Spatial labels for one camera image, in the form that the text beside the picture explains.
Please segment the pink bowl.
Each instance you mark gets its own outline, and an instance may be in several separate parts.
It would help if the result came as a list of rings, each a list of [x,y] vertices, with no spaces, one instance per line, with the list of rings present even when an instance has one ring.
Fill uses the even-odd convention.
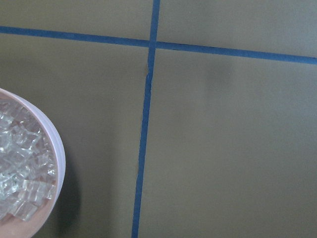
[[[0,90],[0,97],[15,100],[33,114],[49,138],[53,149],[54,161],[57,165],[56,191],[53,198],[46,205],[42,206],[27,222],[9,215],[5,221],[1,221],[0,223],[0,236],[2,238],[31,238],[50,216],[61,192],[66,169],[64,146],[57,129],[40,109],[27,100],[4,89]]]

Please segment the pile of clear ice cubes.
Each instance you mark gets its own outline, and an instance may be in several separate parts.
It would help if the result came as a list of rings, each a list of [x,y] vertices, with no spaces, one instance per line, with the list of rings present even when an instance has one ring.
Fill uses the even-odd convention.
[[[56,190],[56,162],[38,120],[13,99],[0,101],[0,218],[29,221]]]

